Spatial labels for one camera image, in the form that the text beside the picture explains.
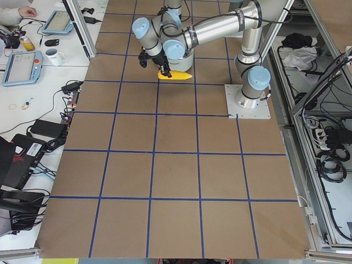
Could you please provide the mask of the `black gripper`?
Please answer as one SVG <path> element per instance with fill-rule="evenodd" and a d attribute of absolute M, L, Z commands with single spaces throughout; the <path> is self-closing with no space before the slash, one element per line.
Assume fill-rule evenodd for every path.
<path fill-rule="evenodd" d="M 161 78 L 164 78 L 164 79 L 171 78 L 170 68 L 168 65 L 168 59 L 165 55 L 164 50 L 161 50 L 160 53 L 155 56 L 151 56 L 146 52 L 144 47 L 141 47 L 141 52 L 138 56 L 138 60 L 139 60 L 140 65 L 143 68 L 146 68 L 147 61 L 149 59 L 151 59 L 161 69 Z"/>

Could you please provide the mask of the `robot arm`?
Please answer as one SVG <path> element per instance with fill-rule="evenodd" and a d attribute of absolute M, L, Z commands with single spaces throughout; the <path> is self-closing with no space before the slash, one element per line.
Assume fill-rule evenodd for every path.
<path fill-rule="evenodd" d="M 176 11 L 178 17 L 182 18 L 182 0 L 165 0 L 164 6 L 160 8 L 157 15 L 163 14 L 167 10 Z"/>
<path fill-rule="evenodd" d="M 272 1 L 231 3 L 229 12 L 182 28 L 180 3 L 171 1 L 152 20 L 141 17 L 132 24 L 132 31 L 142 45 L 140 65 L 146 67 L 150 59 L 158 66 L 160 76 L 177 80 L 176 68 L 170 62 L 183 63 L 197 46 L 240 32 L 243 40 L 235 66 L 244 84 L 234 99 L 240 107 L 253 109 L 271 79 L 269 71 L 259 65 L 262 28 L 277 21 L 283 6 L 282 2 Z"/>

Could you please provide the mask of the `person's hand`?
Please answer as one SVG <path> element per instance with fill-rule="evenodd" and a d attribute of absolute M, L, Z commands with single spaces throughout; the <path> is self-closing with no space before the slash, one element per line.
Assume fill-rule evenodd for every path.
<path fill-rule="evenodd" d="M 19 8 L 18 13 L 22 18 L 32 18 L 37 16 L 36 9 L 29 6 Z"/>

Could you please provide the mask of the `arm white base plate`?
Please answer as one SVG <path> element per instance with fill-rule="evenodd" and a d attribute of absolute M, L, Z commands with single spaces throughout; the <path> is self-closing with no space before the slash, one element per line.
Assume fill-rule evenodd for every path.
<path fill-rule="evenodd" d="M 239 119 L 270 119 L 270 110 L 267 100 L 260 98 L 248 99 L 242 94 L 243 85 L 225 84 L 225 97 L 229 118 Z"/>

